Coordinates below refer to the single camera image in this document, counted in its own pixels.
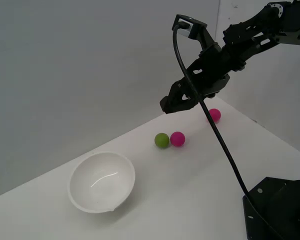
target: black cable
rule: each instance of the black cable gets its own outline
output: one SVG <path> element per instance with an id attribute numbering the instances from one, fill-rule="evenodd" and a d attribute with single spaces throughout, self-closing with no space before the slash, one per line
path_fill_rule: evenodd
<path id="1" fill-rule="evenodd" d="M 262 215 L 258 212 L 257 208 L 255 207 L 255 204 L 249 194 L 249 191 L 247 190 L 247 187 L 240 175 L 240 172 L 237 168 L 237 165 L 233 159 L 233 157 L 231 156 L 231 153 L 229 152 L 228 150 L 228 147 L 225 143 L 225 141 L 223 140 L 214 120 L 212 119 L 210 113 L 209 113 L 209 110 L 204 102 L 204 99 L 202 98 L 202 96 L 200 95 L 200 93 L 198 92 L 198 90 L 196 89 L 194 83 L 191 81 L 191 77 L 189 75 L 189 73 L 187 72 L 187 69 L 182 61 L 182 58 L 180 56 L 180 52 L 179 52 L 179 48 L 178 48 L 178 42 L 177 42 L 177 33 L 178 33 L 178 29 L 188 29 L 189 28 L 189 24 L 186 23 L 186 22 L 180 22 L 179 24 L 177 24 L 174 28 L 173 28 L 173 35 L 172 35 L 172 41 L 173 41 L 173 49 L 174 49 L 174 53 L 175 53 L 175 56 L 176 56 L 176 59 L 180 65 L 180 68 L 184 74 L 184 77 L 187 81 L 187 83 L 189 84 L 189 86 L 191 87 L 191 90 L 193 91 L 194 93 L 194 96 L 195 98 L 198 100 L 198 102 L 200 103 L 203 111 L 204 111 L 204 114 L 206 115 L 206 118 L 208 119 L 211 127 L 212 127 L 212 130 L 214 131 L 214 134 L 216 136 L 216 138 L 218 139 L 226 157 L 228 158 L 230 164 L 231 164 L 231 167 L 234 171 L 234 174 L 239 182 L 239 185 L 240 187 L 242 188 L 242 191 L 246 197 L 246 199 L 248 200 L 248 202 L 250 203 L 252 209 L 255 211 L 255 213 L 261 218 L 261 220 L 267 225 L 267 227 L 272 230 L 273 233 L 275 233 L 281 240 L 285 240 L 268 222 L 266 219 L 264 219 L 262 217 Z"/>

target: white bowl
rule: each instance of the white bowl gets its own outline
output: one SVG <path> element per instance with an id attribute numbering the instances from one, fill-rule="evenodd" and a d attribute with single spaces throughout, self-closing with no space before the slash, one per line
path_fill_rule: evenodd
<path id="1" fill-rule="evenodd" d="M 131 193 L 135 179 L 135 168 L 129 159 L 114 152 L 99 152 L 74 169 L 68 195 L 73 205 L 84 212 L 114 211 Z"/>

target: bowl rim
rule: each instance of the bowl rim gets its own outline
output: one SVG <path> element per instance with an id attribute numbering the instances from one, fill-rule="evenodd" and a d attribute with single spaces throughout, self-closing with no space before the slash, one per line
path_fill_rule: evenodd
<path id="1" fill-rule="evenodd" d="M 77 170 L 77 168 L 83 164 L 84 161 L 86 161 L 87 159 L 95 156 L 95 155 L 100 155 L 100 154 L 114 154 L 114 155 L 117 155 L 119 156 L 120 158 L 122 158 L 123 160 L 125 160 L 131 170 L 132 170 L 132 184 L 129 188 L 129 190 L 126 192 L 126 194 L 120 199 L 120 201 L 118 201 L 117 205 L 113 206 L 112 208 L 105 208 L 105 209 L 100 209 L 100 210 L 92 210 L 92 209 L 87 209 L 81 205 L 79 205 L 75 200 L 74 198 L 72 197 L 72 194 L 71 194 L 71 191 L 70 191 L 70 183 L 71 183 L 71 180 L 72 180 L 72 177 L 75 173 L 75 171 Z M 99 151 L 99 152 L 96 152 L 96 153 L 93 153 L 92 155 L 89 155 L 87 157 L 85 157 L 83 160 L 80 161 L 80 163 L 73 169 L 71 175 L 70 175 L 70 178 L 68 180 L 68 184 L 67 184 L 67 192 L 68 192 L 68 197 L 71 201 L 71 203 L 78 209 L 80 209 L 81 211 L 83 212 L 86 212 L 86 213 L 91 213 L 91 214 L 100 214 L 100 213 L 105 213 L 105 212 L 113 212 L 117 207 L 119 207 L 127 198 L 128 196 L 130 195 L 132 189 L 134 188 L 134 185 L 135 185 L 135 181 L 136 181 L 136 171 L 135 171 L 135 168 L 132 164 L 132 162 L 124 155 L 122 154 L 119 154 L 117 152 L 113 152 L 113 151 Z"/>

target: black metal bracket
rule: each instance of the black metal bracket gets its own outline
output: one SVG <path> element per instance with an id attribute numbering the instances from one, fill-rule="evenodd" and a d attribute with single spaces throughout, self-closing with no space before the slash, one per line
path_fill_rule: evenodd
<path id="1" fill-rule="evenodd" d="M 300 180 L 266 177 L 250 192 L 260 214 L 285 240 L 300 240 Z M 249 240 L 279 240 L 243 197 Z"/>

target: robotic arm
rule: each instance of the robotic arm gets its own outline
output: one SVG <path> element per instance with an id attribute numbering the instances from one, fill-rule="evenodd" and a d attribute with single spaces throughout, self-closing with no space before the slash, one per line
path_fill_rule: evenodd
<path id="1" fill-rule="evenodd" d="M 199 58 L 188 68 L 191 80 L 204 98 L 213 98 L 228 83 L 230 71 L 242 71 L 246 61 L 278 44 L 300 45 L 300 0 L 271 2 L 251 19 L 230 25 L 223 31 L 221 48 L 207 31 L 207 25 L 184 15 L 177 15 L 172 29 L 189 24 L 178 33 L 200 42 Z M 175 113 L 193 108 L 198 101 L 185 78 L 176 81 L 169 95 L 160 101 L 162 110 Z"/>
<path id="2" fill-rule="evenodd" d="M 175 113 L 200 103 L 244 192 L 249 240 L 300 240 L 300 180 L 266 177 L 248 191 L 204 103 L 204 98 L 213 98 L 226 86 L 230 71 L 242 71 L 253 55 L 278 44 L 300 45 L 300 0 L 271 2 L 253 18 L 230 25 L 223 31 L 222 48 L 208 33 L 207 25 L 191 17 L 177 15 L 172 29 L 173 47 L 184 78 L 176 81 L 160 101 L 162 110 Z M 199 41 L 202 47 L 199 58 L 187 69 L 179 53 L 177 33 Z"/>

